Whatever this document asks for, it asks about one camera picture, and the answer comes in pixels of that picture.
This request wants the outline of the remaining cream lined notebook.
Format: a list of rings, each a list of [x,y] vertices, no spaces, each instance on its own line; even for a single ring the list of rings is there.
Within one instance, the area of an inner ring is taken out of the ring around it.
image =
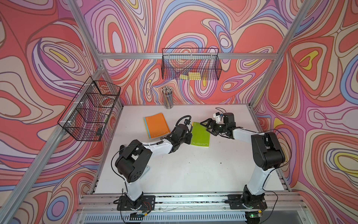
[[[144,123],[149,139],[162,137],[170,133],[170,129],[163,113],[144,117]]]

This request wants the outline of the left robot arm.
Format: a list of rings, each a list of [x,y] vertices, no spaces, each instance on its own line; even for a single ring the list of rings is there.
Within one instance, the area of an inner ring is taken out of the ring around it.
[[[193,126],[187,119],[183,124],[176,124],[174,130],[160,141],[142,143],[133,140],[128,146],[120,147],[115,167],[125,180],[126,199],[137,202],[142,197],[140,178],[145,173],[149,160],[174,153],[183,143],[191,144],[192,129]]]

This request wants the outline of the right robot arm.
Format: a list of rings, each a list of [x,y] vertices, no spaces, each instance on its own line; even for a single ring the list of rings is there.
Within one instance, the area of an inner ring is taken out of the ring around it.
[[[255,168],[248,184],[244,186],[240,199],[229,199],[230,204],[240,202],[252,209],[265,206],[265,187],[270,175],[286,160],[285,154],[274,132],[256,132],[239,127],[233,113],[215,113],[200,123],[210,134],[251,144]]]

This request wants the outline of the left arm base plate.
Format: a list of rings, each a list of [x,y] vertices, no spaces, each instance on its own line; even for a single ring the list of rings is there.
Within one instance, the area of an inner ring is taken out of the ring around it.
[[[127,195],[121,196],[117,201],[118,211],[153,211],[155,209],[155,195],[140,196],[132,201]]]

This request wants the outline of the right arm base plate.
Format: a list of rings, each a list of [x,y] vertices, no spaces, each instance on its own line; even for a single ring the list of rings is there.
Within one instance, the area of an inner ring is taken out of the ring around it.
[[[228,195],[224,203],[229,204],[231,210],[266,210],[267,204],[264,198],[265,194],[258,196],[242,194]]]

